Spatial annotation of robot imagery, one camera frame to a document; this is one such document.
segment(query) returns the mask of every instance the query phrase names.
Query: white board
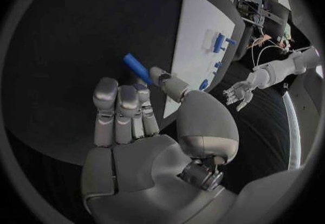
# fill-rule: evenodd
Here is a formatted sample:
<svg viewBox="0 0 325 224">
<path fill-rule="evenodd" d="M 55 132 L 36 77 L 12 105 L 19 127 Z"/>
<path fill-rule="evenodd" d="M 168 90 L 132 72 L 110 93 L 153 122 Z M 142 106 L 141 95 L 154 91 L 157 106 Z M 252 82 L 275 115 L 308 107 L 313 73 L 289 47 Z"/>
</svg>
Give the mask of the white board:
<svg viewBox="0 0 325 224">
<path fill-rule="evenodd" d="M 183 0 L 171 73 L 184 80 L 192 89 L 199 89 L 206 79 L 211 84 L 222 63 L 228 43 L 219 53 L 213 46 L 219 33 L 231 38 L 235 24 L 207 0 Z M 174 113 L 179 104 L 166 98 L 164 118 Z"/>
</svg>

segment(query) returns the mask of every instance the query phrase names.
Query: white panel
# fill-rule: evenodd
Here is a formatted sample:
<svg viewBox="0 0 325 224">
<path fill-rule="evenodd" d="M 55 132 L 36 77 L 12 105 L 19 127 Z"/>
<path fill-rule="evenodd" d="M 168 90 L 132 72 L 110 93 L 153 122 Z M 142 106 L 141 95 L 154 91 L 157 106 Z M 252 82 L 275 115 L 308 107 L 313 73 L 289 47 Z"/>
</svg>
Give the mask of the white panel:
<svg viewBox="0 0 325 224">
<path fill-rule="evenodd" d="M 214 53 L 216 38 L 219 33 L 230 38 L 234 27 L 235 24 L 209 1 L 183 0 L 171 73 L 192 89 L 199 89 L 205 79 L 209 86 L 215 77 L 213 72 L 218 70 L 215 64 L 222 63 L 228 46 L 224 41 L 225 51 Z M 167 97 L 164 118 L 178 107 L 178 103 Z"/>
</svg>

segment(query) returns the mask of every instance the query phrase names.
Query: blue object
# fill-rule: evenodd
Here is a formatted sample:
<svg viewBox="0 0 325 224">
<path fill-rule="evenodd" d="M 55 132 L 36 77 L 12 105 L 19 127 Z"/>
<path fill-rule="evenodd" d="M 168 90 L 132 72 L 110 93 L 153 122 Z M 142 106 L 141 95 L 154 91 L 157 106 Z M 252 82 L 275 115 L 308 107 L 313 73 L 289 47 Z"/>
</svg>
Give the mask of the blue object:
<svg viewBox="0 0 325 224">
<path fill-rule="evenodd" d="M 207 79 L 203 80 L 203 82 L 201 83 L 201 86 L 200 86 L 199 89 L 200 89 L 200 90 L 204 90 L 204 89 L 206 89 L 208 83 L 209 83 L 209 82 L 207 81 Z"/>
<path fill-rule="evenodd" d="M 152 84 L 148 69 L 146 69 L 139 61 L 137 61 L 137 59 L 132 56 L 131 53 L 125 55 L 123 61 L 145 83 L 148 85 Z"/>
<path fill-rule="evenodd" d="M 226 38 L 226 42 L 228 42 L 231 45 L 236 45 L 236 41 L 230 39 L 230 38 Z"/>
<path fill-rule="evenodd" d="M 224 39 L 225 39 L 225 36 L 222 35 L 221 33 L 219 33 L 219 35 L 218 35 L 218 37 L 216 39 L 216 42 L 214 43 L 214 47 L 213 47 L 213 52 L 214 53 L 219 53 Z"/>
<path fill-rule="evenodd" d="M 219 68 L 221 66 L 221 62 L 219 61 L 218 63 L 214 64 L 216 68 Z"/>
</svg>

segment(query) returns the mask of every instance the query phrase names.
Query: humanoid robot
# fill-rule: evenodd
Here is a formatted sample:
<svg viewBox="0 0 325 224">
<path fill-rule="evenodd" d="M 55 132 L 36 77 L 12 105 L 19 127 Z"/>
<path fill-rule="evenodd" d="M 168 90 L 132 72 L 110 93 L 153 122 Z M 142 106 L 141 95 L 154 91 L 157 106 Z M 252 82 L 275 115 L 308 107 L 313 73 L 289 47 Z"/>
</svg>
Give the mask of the humanoid robot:
<svg viewBox="0 0 325 224">
<path fill-rule="evenodd" d="M 255 88 L 318 64 L 318 53 L 311 47 L 257 66 L 246 81 L 224 92 L 227 104 L 242 100 L 239 111 Z M 213 205 L 216 222 L 236 197 L 220 184 L 223 173 L 218 170 L 237 153 L 235 121 L 214 97 L 191 90 L 170 73 L 153 67 L 150 78 L 181 103 L 177 142 L 159 134 L 143 81 L 119 86 L 114 79 L 101 79 L 93 95 L 97 147 L 89 151 L 82 173 L 84 205 L 97 223 L 197 223 Z"/>
</svg>

